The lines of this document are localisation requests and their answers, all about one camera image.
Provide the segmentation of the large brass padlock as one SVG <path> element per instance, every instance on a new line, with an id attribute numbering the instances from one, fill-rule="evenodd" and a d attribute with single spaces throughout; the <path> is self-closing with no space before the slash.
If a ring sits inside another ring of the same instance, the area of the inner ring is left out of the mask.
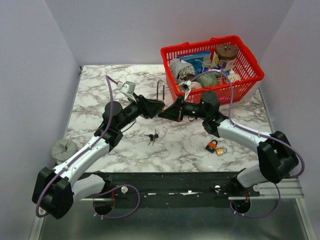
<path id="1" fill-rule="evenodd" d="M 156 84 L 156 103 L 157 103 L 157 111 L 162 113 L 165 107 L 165 83 L 163 80 L 158 80 Z"/>

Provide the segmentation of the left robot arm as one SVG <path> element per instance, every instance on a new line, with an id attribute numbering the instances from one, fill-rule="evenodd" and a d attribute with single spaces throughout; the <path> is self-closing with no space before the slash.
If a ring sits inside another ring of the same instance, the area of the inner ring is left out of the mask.
<path id="1" fill-rule="evenodd" d="M 40 209 L 43 209 L 45 215 L 60 219 L 73 203 L 83 198 L 91 195 L 107 197 L 111 191 L 107 175 L 96 172 L 83 179 L 80 177 L 119 144 L 123 128 L 139 116 L 152 119 L 164 106 L 162 100 L 145 98 L 143 95 L 134 95 L 127 107 L 111 100 L 105 106 L 103 121 L 90 141 L 64 163 L 53 169 L 45 167 L 38 173 L 32 195 L 36 216 L 43 218 L 44 214 L 40 213 Z"/>

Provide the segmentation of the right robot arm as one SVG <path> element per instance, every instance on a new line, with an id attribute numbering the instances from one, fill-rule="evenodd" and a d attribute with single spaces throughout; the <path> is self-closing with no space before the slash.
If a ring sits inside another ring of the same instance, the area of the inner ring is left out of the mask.
<path id="1" fill-rule="evenodd" d="M 279 183 L 298 165 L 298 157 L 283 132 L 259 132 L 233 122 L 220 111 L 220 101 L 213 91 L 205 91 L 199 103 L 185 102 L 183 97 L 159 113 L 160 118 L 180 122 L 185 116 L 202 119 L 208 134 L 236 142 L 258 156 L 258 164 L 237 173 L 230 191 L 241 196 L 248 187 L 263 182 Z"/>

